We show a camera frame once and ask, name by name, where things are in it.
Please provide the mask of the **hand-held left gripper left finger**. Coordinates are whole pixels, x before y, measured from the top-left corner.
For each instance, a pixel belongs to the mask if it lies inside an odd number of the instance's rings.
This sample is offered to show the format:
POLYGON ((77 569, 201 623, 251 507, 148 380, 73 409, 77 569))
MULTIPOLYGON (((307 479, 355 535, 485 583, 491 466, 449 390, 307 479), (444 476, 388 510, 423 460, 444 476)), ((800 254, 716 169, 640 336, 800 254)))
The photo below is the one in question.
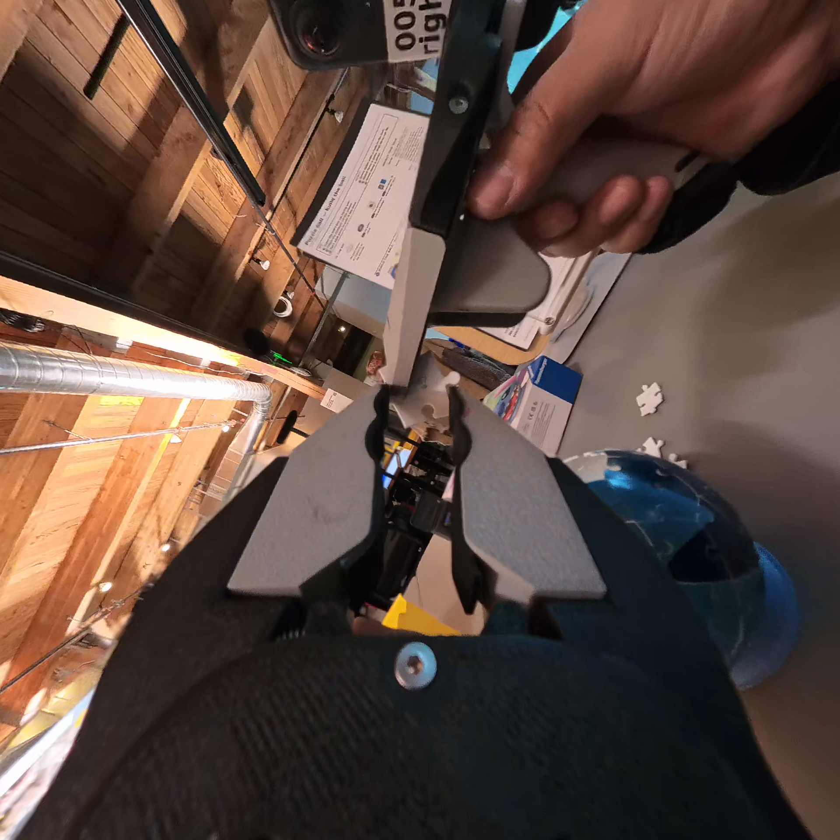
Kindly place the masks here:
POLYGON ((359 599, 382 536, 389 388, 369 388, 286 461, 231 574, 236 595, 359 599))

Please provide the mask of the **black ceiling rail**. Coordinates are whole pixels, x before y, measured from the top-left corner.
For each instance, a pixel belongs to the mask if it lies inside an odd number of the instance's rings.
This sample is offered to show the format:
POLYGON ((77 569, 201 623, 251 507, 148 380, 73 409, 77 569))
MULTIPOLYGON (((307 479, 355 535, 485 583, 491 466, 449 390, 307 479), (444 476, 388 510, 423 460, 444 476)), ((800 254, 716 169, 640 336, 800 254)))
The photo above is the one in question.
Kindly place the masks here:
POLYGON ((122 12, 172 83, 219 158, 234 175, 247 198, 256 207, 263 207, 266 194, 259 186, 233 138, 217 114, 205 90, 193 74, 180 47, 165 27, 151 2, 118 1, 122 12))

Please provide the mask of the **yellow plastic bin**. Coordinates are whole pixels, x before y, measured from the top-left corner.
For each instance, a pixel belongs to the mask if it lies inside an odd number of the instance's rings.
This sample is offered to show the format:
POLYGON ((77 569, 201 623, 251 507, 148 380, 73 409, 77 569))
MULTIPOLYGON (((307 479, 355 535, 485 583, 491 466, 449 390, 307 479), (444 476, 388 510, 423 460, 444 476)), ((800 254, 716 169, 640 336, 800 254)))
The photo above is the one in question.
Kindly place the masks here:
POLYGON ((395 632, 409 633, 426 637, 452 637, 461 633, 455 628, 438 620, 422 607, 409 602, 399 594, 382 618, 381 625, 395 632))

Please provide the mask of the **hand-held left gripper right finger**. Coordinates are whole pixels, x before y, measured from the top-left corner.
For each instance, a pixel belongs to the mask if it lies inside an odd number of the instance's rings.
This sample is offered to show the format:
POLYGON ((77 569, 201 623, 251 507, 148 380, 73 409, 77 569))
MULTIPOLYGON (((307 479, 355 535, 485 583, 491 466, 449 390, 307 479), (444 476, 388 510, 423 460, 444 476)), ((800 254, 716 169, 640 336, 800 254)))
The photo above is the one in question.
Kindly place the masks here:
POLYGON ((498 602, 596 602, 606 583, 544 453, 456 385, 451 569, 467 614, 498 602))

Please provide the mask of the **puzzle box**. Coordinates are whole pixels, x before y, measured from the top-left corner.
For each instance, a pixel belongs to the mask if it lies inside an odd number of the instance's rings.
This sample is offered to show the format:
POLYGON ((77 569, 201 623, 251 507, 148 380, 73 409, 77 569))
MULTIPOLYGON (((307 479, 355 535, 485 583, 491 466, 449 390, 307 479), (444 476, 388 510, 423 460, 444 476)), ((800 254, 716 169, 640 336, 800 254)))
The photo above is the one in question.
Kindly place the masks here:
POLYGON ((489 392, 482 403, 553 458, 559 452, 581 383, 580 372, 540 355, 489 392))

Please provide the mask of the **blue ball stand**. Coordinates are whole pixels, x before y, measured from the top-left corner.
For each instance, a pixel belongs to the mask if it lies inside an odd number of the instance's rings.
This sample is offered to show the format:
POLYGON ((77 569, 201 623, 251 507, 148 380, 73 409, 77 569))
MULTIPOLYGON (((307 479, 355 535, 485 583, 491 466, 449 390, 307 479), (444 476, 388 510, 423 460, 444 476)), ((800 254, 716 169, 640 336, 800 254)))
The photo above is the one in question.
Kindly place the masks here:
POLYGON ((801 609, 786 569, 761 543, 754 542, 753 547, 759 559, 762 592, 753 599, 753 617, 729 665, 731 682, 741 692, 778 674, 802 630, 801 609))

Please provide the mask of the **person's right forearm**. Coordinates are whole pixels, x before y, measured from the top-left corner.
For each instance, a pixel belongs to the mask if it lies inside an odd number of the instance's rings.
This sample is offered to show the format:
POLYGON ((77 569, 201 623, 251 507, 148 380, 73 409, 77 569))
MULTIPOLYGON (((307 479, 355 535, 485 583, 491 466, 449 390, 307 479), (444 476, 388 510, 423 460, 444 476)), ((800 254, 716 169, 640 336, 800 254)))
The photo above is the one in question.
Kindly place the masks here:
POLYGON ((839 124, 790 121, 737 164, 739 182, 761 196, 790 193, 839 170, 839 124))

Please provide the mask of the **person's right hand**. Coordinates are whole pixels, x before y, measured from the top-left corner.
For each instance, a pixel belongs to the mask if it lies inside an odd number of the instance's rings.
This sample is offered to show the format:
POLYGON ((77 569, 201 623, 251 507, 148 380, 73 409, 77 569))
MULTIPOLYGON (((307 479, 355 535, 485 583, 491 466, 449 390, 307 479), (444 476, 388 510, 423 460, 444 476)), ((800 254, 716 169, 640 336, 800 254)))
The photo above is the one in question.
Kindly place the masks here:
POLYGON ((587 2, 543 47, 469 187, 470 212, 514 215, 549 256, 636 253, 672 200, 663 176, 616 175, 584 204, 546 182, 595 130, 735 161, 838 75, 838 2, 587 2), (538 202, 539 194, 546 199, 538 202))

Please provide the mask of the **blue puzzle ball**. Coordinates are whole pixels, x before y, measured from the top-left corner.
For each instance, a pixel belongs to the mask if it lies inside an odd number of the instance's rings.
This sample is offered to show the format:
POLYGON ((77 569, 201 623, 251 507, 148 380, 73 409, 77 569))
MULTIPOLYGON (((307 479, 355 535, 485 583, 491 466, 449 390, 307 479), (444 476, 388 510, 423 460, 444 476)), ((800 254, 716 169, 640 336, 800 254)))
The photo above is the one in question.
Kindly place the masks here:
POLYGON ((687 468, 640 450, 598 449, 563 461, 653 551, 730 670, 759 631, 760 550, 734 508, 687 468))

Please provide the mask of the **silver ventilation duct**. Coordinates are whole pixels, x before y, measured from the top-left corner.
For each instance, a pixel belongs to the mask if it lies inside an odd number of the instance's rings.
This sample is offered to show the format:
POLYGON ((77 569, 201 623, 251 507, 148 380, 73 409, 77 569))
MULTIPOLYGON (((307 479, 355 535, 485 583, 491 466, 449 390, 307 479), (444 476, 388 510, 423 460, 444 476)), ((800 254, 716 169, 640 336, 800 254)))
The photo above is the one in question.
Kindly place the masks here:
POLYGON ((247 453, 253 451, 268 418, 272 397, 270 388, 261 383, 5 341, 1 386, 7 393, 252 403, 247 453))

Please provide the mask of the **printed instruction sheet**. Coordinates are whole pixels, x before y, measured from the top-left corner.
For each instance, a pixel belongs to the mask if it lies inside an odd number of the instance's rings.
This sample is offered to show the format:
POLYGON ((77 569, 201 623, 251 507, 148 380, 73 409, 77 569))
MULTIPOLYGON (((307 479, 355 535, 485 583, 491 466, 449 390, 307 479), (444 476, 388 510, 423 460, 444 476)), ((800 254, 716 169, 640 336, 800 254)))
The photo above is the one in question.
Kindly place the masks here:
POLYGON ((291 244, 393 289, 428 123, 364 98, 291 244))
POLYGON ((596 256, 595 251, 576 258, 543 256, 550 271, 550 285, 542 303, 514 326, 479 330, 514 348, 527 350, 538 335, 552 336, 569 328, 594 297, 594 287, 586 277, 596 256))

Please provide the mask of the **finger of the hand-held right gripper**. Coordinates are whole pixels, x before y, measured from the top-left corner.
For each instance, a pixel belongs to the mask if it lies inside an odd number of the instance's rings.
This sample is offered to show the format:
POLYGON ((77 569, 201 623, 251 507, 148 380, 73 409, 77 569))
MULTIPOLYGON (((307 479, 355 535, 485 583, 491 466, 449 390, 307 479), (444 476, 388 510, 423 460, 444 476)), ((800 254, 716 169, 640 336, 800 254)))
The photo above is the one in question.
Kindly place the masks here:
POLYGON ((383 333, 381 377, 387 385, 410 384, 445 251, 441 237, 419 228, 406 229, 383 333))

